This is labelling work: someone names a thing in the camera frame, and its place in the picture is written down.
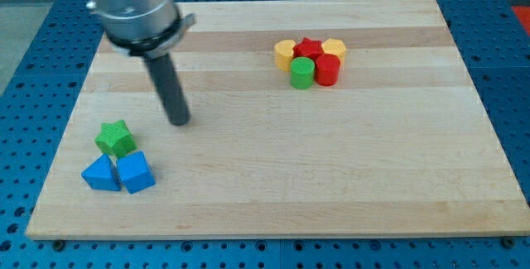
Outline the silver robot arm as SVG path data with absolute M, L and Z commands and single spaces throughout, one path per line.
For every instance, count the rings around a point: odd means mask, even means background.
M 89 0 L 107 38 L 130 56 L 156 59 L 169 53 L 196 23 L 173 0 Z

